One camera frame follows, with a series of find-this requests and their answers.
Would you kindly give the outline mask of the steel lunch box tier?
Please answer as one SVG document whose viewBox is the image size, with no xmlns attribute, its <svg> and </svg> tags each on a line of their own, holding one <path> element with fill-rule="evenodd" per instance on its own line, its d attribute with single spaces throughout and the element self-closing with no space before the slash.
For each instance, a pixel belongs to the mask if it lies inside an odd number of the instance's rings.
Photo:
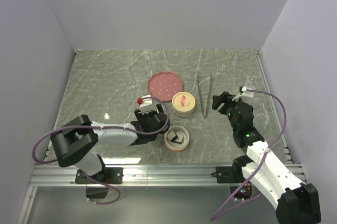
<svg viewBox="0 0 337 224">
<path fill-rule="evenodd" d="M 191 108 L 188 110 L 179 110 L 179 109 L 173 108 L 173 111 L 177 116 L 185 118 L 185 117 L 190 116 L 193 113 L 194 108 Z"/>
</svg>

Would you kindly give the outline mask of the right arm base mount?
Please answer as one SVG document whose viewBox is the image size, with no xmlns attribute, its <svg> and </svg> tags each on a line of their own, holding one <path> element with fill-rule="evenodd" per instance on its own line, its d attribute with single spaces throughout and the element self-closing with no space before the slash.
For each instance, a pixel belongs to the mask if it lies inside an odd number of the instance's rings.
<svg viewBox="0 0 337 224">
<path fill-rule="evenodd" d="M 216 178 L 217 183 L 242 183 L 245 181 L 241 168 L 235 166 L 216 167 L 211 176 Z"/>
</svg>

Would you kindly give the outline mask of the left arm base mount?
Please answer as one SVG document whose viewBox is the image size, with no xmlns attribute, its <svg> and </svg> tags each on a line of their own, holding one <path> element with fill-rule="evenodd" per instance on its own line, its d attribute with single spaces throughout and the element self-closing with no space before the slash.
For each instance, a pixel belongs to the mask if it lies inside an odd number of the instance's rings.
<svg viewBox="0 0 337 224">
<path fill-rule="evenodd" d="M 99 184 L 121 184 L 123 180 L 123 168 L 105 168 L 105 170 L 91 176 L 91 179 L 88 179 L 84 174 L 82 174 L 81 170 L 77 170 L 75 184 L 95 184 L 96 182 L 94 182 L 93 179 L 98 181 Z"/>
</svg>

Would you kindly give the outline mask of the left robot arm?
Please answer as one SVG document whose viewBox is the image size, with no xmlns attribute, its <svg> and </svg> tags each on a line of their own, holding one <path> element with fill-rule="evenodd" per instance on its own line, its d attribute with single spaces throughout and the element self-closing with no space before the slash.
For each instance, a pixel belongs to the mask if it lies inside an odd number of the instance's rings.
<svg viewBox="0 0 337 224">
<path fill-rule="evenodd" d="M 156 140 L 170 127 L 169 116 L 161 104 L 150 105 L 149 111 L 136 109 L 135 121 L 126 124 L 99 124 L 87 115 L 80 115 L 65 126 L 69 129 L 51 135 L 51 142 L 60 167 L 76 166 L 82 175 L 100 183 L 107 177 L 107 168 L 92 149 L 97 144 L 142 145 Z"/>
</svg>

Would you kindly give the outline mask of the sushi piece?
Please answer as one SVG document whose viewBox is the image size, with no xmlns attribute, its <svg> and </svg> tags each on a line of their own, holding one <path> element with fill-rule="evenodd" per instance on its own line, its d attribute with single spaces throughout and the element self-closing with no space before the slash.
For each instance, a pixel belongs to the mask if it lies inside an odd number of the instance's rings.
<svg viewBox="0 0 337 224">
<path fill-rule="evenodd" d="M 177 144 L 184 144 L 185 141 L 186 141 L 185 136 L 183 134 L 178 133 L 177 138 L 174 142 L 177 143 Z"/>
<path fill-rule="evenodd" d="M 170 131 L 167 134 L 166 138 L 170 142 L 175 142 L 178 139 L 178 135 L 174 131 Z"/>
</svg>

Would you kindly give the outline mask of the sushi piece front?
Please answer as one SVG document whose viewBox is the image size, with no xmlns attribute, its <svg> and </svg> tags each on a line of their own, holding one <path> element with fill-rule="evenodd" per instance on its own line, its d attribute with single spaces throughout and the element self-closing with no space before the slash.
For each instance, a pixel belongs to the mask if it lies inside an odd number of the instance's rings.
<svg viewBox="0 0 337 224">
<path fill-rule="evenodd" d="M 177 143 L 177 144 L 184 144 L 185 141 L 186 141 L 185 136 L 183 134 L 178 133 L 177 138 L 174 142 Z"/>
</svg>

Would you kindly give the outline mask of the cream lid with pink knob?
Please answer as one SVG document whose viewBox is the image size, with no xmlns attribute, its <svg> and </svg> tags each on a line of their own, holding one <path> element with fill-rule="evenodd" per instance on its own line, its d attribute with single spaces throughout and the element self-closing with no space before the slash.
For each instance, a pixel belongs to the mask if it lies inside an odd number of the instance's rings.
<svg viewBox="0 0 337 224">
<path fill-rule="evenodd" d="M 172 98 L 172 106 L 179 110 L 195 108 L 195 97 L 189 92 L 176 93 Z"/>
</svg>

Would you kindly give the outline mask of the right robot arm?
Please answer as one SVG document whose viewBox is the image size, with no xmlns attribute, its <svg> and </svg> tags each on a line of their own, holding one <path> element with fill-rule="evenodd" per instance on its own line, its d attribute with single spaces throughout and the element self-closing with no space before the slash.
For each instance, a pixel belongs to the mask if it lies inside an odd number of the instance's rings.
<svg viewBox="0 0 337 224">
<path fill-rule="evenodd" d="M 234 142 L 244 153 L 234 159 L 230 172 L 217 167 L 212 175 L 239 183 L 229 198 L 242 199 L 243 203 L 253 200 L 249 185 L 254 185 L 274 207 L 279 223 L 320 223 L 316 187 L 295 176 L 271 150 L 275 143 L 267 143 L 253 125 L 253 107 L 242 99 L 252 98 L 255 93 L 242 87 L 237 96 L 223 92 L 212 97 L 212 108 L 227 116 Z"/>
</svg>

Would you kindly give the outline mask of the cream lid with barcode label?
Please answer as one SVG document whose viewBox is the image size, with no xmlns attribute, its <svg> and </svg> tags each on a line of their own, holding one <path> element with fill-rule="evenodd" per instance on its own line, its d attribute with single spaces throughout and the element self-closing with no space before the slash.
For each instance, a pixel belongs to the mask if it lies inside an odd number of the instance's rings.
<svg viewBox="0 0 337 224">
<path fill-rule="evenodd" d="M 164 111 L 163 111 L 163 108 L 162 108 L 161 104 L 157 104 L 157 105 L 156 105 L 156 109 L 157 109 L 157 112 L 158 112 L 158 114 L 160 114 L 160 113 L 164 113 Z"/>
</svg>

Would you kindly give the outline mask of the sushi piece back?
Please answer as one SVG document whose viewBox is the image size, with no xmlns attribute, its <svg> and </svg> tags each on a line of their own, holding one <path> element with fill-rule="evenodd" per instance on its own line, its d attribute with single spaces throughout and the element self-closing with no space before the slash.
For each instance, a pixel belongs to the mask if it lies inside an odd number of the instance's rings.
<svg viewBox="0 0 337 224">
<path fill-rule="evenodd" d="M 167 134 L 166 138 L 170 142 L 175 142 L 178 139 L 178 135 L 174 131 L 170 131 Z"/>
</svg>

